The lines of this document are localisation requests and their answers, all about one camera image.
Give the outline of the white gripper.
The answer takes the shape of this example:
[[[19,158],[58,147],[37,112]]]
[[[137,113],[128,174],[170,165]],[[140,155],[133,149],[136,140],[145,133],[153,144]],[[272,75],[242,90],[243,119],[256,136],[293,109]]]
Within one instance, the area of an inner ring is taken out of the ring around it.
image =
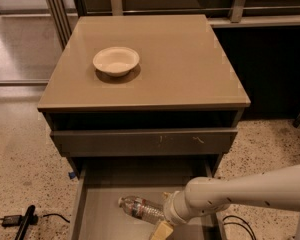
[[[171,225],[177,226],[188,222],[186,218],[188,210],[183,191],[163,192],[162,197],[164,199],[163,214],[166,221],[159,221],[155,225],[149,240],[166,240],[174,231]]]

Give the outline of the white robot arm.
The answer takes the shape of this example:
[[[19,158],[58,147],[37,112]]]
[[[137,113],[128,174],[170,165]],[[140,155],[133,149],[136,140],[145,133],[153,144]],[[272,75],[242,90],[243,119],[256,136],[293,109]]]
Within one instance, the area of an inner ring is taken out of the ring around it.
[[[300,165],[231,180],[194,178],[167,197],[165,220],[157,223],[149,240],[166,240],[175,226],[223,211],[230,204],[300,213]],[[294,240],[300,240],[300,217]]]

